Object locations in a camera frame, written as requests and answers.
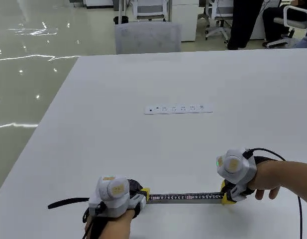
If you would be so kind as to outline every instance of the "power strip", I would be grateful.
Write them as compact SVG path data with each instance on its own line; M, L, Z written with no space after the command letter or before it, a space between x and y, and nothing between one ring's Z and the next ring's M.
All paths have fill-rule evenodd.
M213 106L210 104L175 104L148 106L144 109L145 115L188 113L213 113Z

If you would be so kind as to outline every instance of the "wrist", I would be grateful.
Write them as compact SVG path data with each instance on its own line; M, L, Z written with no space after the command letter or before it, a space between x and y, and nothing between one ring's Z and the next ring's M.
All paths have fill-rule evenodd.
M285 161L274 161L273 165L273 176L276 182L283 187L283 178L284 178L284 168L285 168Z

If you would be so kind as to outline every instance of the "white office chair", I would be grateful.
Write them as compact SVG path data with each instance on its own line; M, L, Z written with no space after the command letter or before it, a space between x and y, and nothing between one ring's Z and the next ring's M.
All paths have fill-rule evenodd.
M181 51L181 26L173 22L140 21L115 25L117 54Z
M132 12L137 19L162 18L168 15L168 0L131 0Z
M208 0L208 2L211 4L211 7L208 8L208 15L212 20L216 20L216 23L220 22L220 26L213 30L207 27L205 29L205 40L220 32L224 36L224 43L226 44L228 42L227 32L230 31L230 28L224 27L224 23L227 20L233 20L233 0Z
M283 45L283 44L290 44L292 42L292 37L294 35L295 29L303 29L303 30L307 30L307 20L306 21L293 21L293 20L288 20L287 19L287 10L288 9L294 9L294 10L298 10L298 11L303 11L307 14L307 9L302 9L296 6L286 6L284 8L284 17L280 18L280 17L276 17L274 18L274 22L278 23L278 24L282 24L286 27L290 27L292 28L291 32L289 33L289 35L283 37L283 39L277 40L277 41L272 41L270 43L267 44L266 48L270 49L274 46L279 46L279 45Z

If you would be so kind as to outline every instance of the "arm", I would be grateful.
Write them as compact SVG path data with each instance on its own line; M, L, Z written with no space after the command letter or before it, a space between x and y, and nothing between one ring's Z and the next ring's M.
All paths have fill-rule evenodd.
M269 198L276 198L279 188L285 187L307 202L307 164L285 161L266 161L257 166L255 178L248 184L257 190L261 200L264 190L270 190Z
M100 239L129 239L134 210L128 210L120 218L108 222Z

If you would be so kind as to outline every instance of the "desk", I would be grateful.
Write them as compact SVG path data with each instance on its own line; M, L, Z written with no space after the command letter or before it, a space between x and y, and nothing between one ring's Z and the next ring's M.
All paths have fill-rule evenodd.
M214 113L143 114L189 102L212 102ZM307 49L80 57L0 189L0 239L81 238L85 203L47 205L88 197L101 175L153 193L217 191L215 158L242 146L307 162ZM305 202L303 211L307 239ZM131 238L298 234L297 198L282 189L273 201L149 205Z

